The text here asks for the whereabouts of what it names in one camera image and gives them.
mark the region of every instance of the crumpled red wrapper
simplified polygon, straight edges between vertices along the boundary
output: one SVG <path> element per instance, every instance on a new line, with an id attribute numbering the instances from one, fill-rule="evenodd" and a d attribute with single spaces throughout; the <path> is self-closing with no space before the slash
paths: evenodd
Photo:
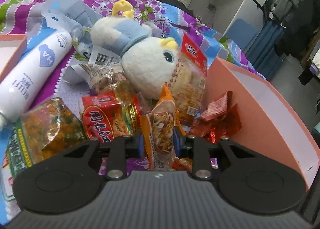
<path id="1" fill-rule="evenodd" d="M 206 141 L 219 143 L 222 136 L 230 137 L 241 129 L 238 106 L 231 107 L 232 91 L 215 98 L 193 121 L 190 135 L 204 137 Z"/>

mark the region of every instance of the blue curtain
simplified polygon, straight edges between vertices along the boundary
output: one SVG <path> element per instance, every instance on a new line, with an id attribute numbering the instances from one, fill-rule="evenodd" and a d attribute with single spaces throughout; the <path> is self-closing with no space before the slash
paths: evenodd
<path id="1" fill-rule="evenodd" d="M 264 75 L 268 81 L 273 78 L 285 56 L 279 57 L 273 48 L 274 43 L 284 30 L 284 27 L 277 25 L 273 20 L 266 22 L 246 53 L 246 57 L 254 69 Z"/>

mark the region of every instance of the plush toy eye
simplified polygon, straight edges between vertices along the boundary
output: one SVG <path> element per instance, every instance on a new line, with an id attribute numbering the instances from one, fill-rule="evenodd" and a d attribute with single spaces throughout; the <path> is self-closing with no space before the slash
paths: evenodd
<path id="1" fill-rule="evenodd" d="M 169 62 L 169 63 L 172 63 L 172 62 L 173 62 L 173 55 L 172 55 L 172 53 L 171 53 L 170 51 L 165 51 L 165 52 L 163 53 L 163 55 L 164 55 L 164 58 L 165 58 L 165 60 L 166 60 L 167 62 Z"/>

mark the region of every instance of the purple heart logo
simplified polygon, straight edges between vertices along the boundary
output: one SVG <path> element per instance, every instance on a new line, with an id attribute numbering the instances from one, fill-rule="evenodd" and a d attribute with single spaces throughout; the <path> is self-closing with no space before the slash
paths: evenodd
<path id="1" fill-rule="evenodd" d="M 49 49 L 47 44 L 39 47 L 40 51 L 40 67 L 51 67 L 56 59 L 53 50 Z"/>

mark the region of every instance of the wall socket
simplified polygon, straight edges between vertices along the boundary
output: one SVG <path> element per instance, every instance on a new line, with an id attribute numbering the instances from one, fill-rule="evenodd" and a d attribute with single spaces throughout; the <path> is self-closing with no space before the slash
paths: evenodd
<path id="1" fill-rule="evenodd" d="M 210 11 L 213 11 L 213 10 L 216 9 L 216 7 L 212 3 L 209 3 L 208 6 L 207 6 L 207 9 L 210 10 Z"/>

